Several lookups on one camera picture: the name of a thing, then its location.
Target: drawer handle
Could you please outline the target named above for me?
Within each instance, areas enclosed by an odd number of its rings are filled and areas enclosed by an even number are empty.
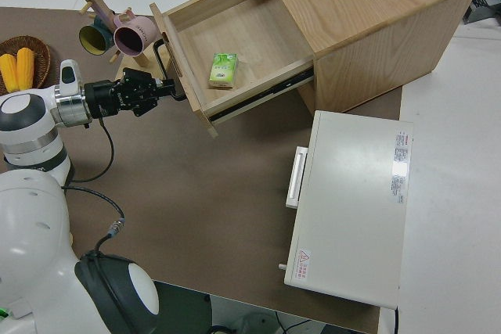
[[[182,77],[182,71],[179,69],[178,61],[175,58],[171,43],[169,41],[169,38],[167,37],[167,33],[162,32],[162,39],[164,39],[165,47],[167,47],[167,51],[169,51],[169,55],[171,56],[171,61],[172,65],[174,65],[175,72],[178,74],[178,77]]]
[[[153,53],[155,54],[155,57],[157,58],[158,65],[160,66],[160,70],[162,71],[162,74],[164,75],[163,83],[164,87],[168,90],[168,94],[172,96],[176,101],[183,101],[186,99],[186,94],[178,94],[176,93],[176,88],[175,88],[175,80],[169,79],[169,76],[167,75],[167,70],[165,69],[164,62],[162,61],[162,58],[160,56],[160,53],[158,52],[158,49],[160,46],[165,45],[165,41],[163,39],[159,39],[155,43],[153,43]]]
[[[296,148],[296,156],[294,157],[294,165],[292,174],[290,175],[289,191],[287,192],[286,207],[297,209],[297,205],[299,204],[299,195],[301,193],[301,184],[303,182],[307,154],[308,148],[303,148],[301,146]]]

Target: sticker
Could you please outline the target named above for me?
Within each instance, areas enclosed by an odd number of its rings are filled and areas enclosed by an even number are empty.
[[[308,278],[308,266],[310,265],[310,259],[312,253],[309,250],[301,250],[297,252],[297,263],[296,271],[294,272],[294,278],[299,281],[306,281]]]
[[[405,202],[410,142],[410,136],[404,131],[400,131],[395,137],[395,153],[391,170],[391,198],[397,203]]]

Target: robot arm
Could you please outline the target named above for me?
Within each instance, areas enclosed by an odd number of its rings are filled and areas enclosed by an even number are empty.
[[[173,81],[130,68],[118,81],[82,85],[77,62],[65,60],[58,85],[0,97],[0,147],[7,166],[49,172],[65,185],[72,169],[58,127],[87,125],[120,110],[139,117],[166,95],[175,97]]]
[[[147,273],[123,257],[71,249],[63,190],[70,160],[58,127],[88,124],[120,110],[141,116],[175,94],[144,72],[81,84],[76,62],[61,64],[54,87],[0,97],[0,332],[151,333],[158,296]]]

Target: yellow corn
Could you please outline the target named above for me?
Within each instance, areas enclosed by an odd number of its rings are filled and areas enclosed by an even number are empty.
[[[9,93],[18,92],[16,58],[10,54],[0,56],[0,72],[2,72],[5,88]]]
[[[33,88],[34,53],[28,47],[17,52],[17,84],[19,90]]]

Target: green box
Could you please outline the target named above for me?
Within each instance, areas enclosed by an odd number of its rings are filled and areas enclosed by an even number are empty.
[[[235,83],[236,54],[215,53],[209,85],[215,88],[232,88]]]

